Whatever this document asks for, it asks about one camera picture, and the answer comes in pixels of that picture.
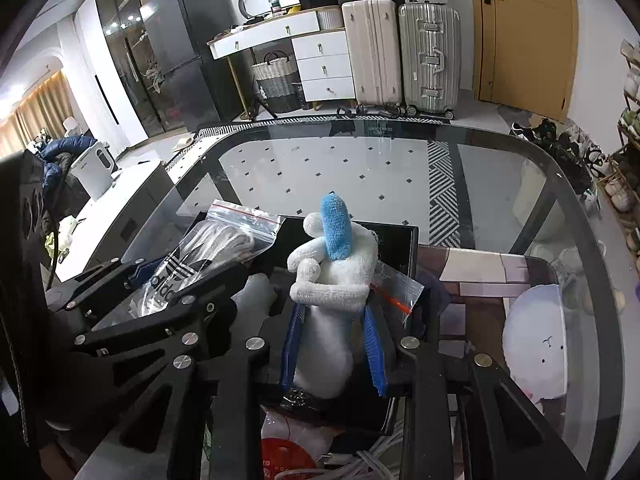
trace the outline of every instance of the white cabinet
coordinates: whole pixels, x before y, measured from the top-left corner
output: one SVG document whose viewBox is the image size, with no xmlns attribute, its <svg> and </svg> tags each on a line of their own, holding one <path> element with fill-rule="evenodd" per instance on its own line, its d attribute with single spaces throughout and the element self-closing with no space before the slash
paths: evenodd
<svg viewBox="0 0 640 480">
<path fill-rule="evenodd" d="M 257 25 L 250 25 L 240 32 L 229 34 L 209 42 L 215 59 L 228 56 L 252 46 L 269 41 L 281 40 L 289 36 L 298 36 L 320 30 L 316 12 L 298 12 L 290 16 L 274 18 Z"/>
<path fill-rule="evenodd" d="M 307 101 L 353 99 L 353 73 L 343 30 L 292 40 Z"/>
<path fill-rule="evenodd" d="M 314 79 L 303 81 L 307 101 L 328 101 L 330 99 L 353 99 L 356 92 L 353 89 L 353 78 L 334 77 L 329 79 Z"/>
<path fill-rule="evenodd" d="M 349 54 L 299 59 L 298 71 L 302 81 L 351 77 L 351 61 L 349 60 Z"/>
<path fill-rule="evenodd" d="M 343 30 L 293 38 L 291 42 L 293 50 L 296 51 L 296 59 L 349 53 L 347 35 Z"/>
</svg>

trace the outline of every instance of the plastic zip bag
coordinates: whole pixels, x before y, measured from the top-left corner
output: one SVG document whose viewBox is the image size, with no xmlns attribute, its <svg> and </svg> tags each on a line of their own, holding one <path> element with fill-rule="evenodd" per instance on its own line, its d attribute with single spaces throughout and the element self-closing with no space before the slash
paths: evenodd
<svg viewBox="0 0 640 480">
<path fill-rule="evenodd" d="M 405 324 L 424 290 L 424 285 L 378 261 L 371 279 L 371 288 L 388 304 L 396 308 L 396 312 L 401 316 L 402 324 Z"/>
<path fill-rule="evenodd" d="M 164 310 L 172 295 L 231 261 L 246 262 L 269 249 L 282 217 L 214 200 L 197 223 L 130 301 L 134 317 Z"/>
</svg>

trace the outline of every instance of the water bottle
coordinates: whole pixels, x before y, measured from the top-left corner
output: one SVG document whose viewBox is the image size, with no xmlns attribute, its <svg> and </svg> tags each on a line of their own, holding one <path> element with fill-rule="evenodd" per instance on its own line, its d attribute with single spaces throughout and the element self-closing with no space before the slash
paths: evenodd
<svg viewBox="0 0 640 480">
<path fill-rule="evenodd" d="M 269 4 L 271 6 L 271 14 L 275 18 L 279 16 L 282 12 L 282 7 L 280 7 L 280 0 L 269 0 Z"/>
</svg>

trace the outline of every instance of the blue plastic strip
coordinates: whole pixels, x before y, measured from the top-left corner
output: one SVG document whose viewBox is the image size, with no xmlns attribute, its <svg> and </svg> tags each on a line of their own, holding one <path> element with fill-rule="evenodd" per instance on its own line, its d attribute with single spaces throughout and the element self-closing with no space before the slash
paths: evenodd
<svg viewBox="0 0 640 480">
<path fill-rule="evenodd" d="M 305 323 L 306 305 L 296 303 L 293 306 L 289 331 L 282 348 L 282 364 L 280 367 L 280 387 L 284 392 L 293 386 L 293 375 L 296 372 L 298 350 L 300 350 L 300 338 L 302 327 Z"/>
<path fill-rule="evenodd" d="M 364 348 L 367 351 L 371 380 L 378 390 L 378 395 L 383 397 L 386 393 L 385 355 L 382 343 L 376 328 L 376 320 L 369 305 L 364 307 Z"/>
</svg>

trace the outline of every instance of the blue plush head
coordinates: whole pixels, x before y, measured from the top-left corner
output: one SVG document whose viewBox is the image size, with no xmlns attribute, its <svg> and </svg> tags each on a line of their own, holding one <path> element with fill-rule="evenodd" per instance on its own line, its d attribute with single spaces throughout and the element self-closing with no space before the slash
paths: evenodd
<svg viewBox="0 0 640 480">
<path fill-rule="evenodd" d="M 326 238 L 326 254 L 329 259 L 344 260 L 351 255 L 351 220 L 347 205 L 335 193 L 322 199 L 320 218 Z"/>
</svg>

